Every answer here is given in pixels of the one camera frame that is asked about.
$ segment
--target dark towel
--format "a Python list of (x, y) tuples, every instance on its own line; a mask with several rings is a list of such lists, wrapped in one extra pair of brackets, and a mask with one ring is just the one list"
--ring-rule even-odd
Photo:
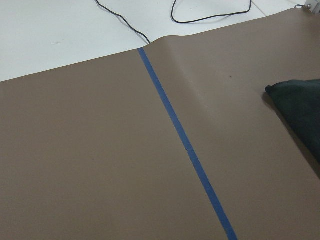
[(265, 91), (320, 163), (320, 79), (280, 82)]

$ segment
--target blue line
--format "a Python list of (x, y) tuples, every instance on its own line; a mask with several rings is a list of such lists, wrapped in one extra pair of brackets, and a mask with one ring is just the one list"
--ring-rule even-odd
[(191, 142), (189, 141), (189, 138), (181, 124), (181, 122), (178, 119), (178, 116), (174, 110), (174, 108), (172, 107), (167, 94), (164, 90), (164, 88), (162, 87), (158, 76), (154, 70), (154, 68), (152, 67), (148, 56), (145, 52), (145, 50), (143, 48), (139, 48), (138, 52), (142, 58), (142, 61), (147, 69), (147, 71), (149, 72), (149, 75), (153, 81), (153, 84), (156, 88), (156, 90), (158, 91), (158, 94), (160, 95), (160, 98), (163, 102), (163, 105), (165, 106), (166, 111), (168, 112), (171, 121), (173, 122), (173, 125), (177, 131), (177, 133), (180, 136), (180, 139), (189, 155), (189, 158), (193, 164), (194, 169), (196, 170), (196, 173), (198, 174), (198, 177), (201, 180), (201, 183), (206, 191), (206, 194), (208, 195), (210, 202), (215, 210), (215, 213), (217, 214), (220, 223), (222, 224), (224, 231), (228, 237), (229, 240), (237, 240), (237, 236), (236, 233), (234, 231), (234, 229), (231, 226), (231, 223), (229, 222), (229, 219), (227, 217), (227, 215), (225, 214), (225, 211), (218, 199), (218, 196), (215, 192), (215, 190), (213, 189), (213, 187), (211, 186), (211, 183), (209, 182), (209, 179), (206, 175), (205, 170), (203, 169), (198, 156), (194, 150), (194, 148), (191, 145)]

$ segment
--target dark green cloth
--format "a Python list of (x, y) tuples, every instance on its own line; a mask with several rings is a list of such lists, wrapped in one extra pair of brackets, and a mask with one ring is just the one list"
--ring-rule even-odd
[(265, 91), (320, 163), (320, 79), (280, 82)]

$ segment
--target black wire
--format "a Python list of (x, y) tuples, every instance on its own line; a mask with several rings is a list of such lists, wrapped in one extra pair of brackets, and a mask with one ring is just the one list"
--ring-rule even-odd
[(232, 16), (232, 15), (238, 15), (238, 14), (246, 14), (251, 10), (251, 5), (252, 5), (252, 0), (250, 0), (249, 9), (247, 11), (239, 11), (239, 12), (233, 12), (233, 13), (228, 13), (228, 14), (218, 14), (218, 15), (208, 16), (208, 17), (197, 19), (197, 20), (191, 20), (191, 21), (178, 21), (174, 18), (174, 8), (176, 5), (176, 2), (177, 2), (177, 0), (174, 0), (174, 3), (172, 5), (171, 19), (172, 19), (172, 21), (174, 21), (177, 24), (190, 24), (190, 23), (195, 23), (195, 22), (199, 22), (199, 21), (211, 19), (211, 18), (216, 18), (216, 17), (225, 17), (225, 16)]
[(108, 9), (108, 8), (106, 8), (105, 6), (101, 5), (98, 0), (95, 0), (95, 2), (96, 2), (96, 4), (98, 4), (101, 8), (107, 10), (109, 13), (111, 13), (111, 14), (119, 17), (119, 18), (121, 18), (121, 19), (128, 25), (128, 27), (129, 27), (132, 31), (134, 31), (134, 32), (136, 32), (137, 34), (140, 34), (141, 36), (143, 36), (143, 37), (145, 38), (145, 40), (147, 41), (148, 44), (151, 43), (151, 42), (149, 41), (149, 39), (147, 38), (146, 35), (144, 35), (142, 32), (139, 32), (139, 31), (135, 30), (135, 29), (128, 23), (128, 21), (127, 21), (122, 15), (120, 15), (120, 14), (118, 14), (118, 13), (115, 13), (114, 11), (111, 11), (110, 9)]

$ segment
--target white floor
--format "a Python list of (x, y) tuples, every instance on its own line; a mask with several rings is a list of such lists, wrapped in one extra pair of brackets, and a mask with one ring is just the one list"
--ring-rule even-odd
[[(151, 42), (273, 15), (305, 0), (254, 0), (246, 14), (177, 24), (174, 0), (100, 0)], [(178, 0), (180, 21), (245, 11), (249, 0)], [(95, 0), (0, 0), (0, 82), (143, 47), (146, 43)]]

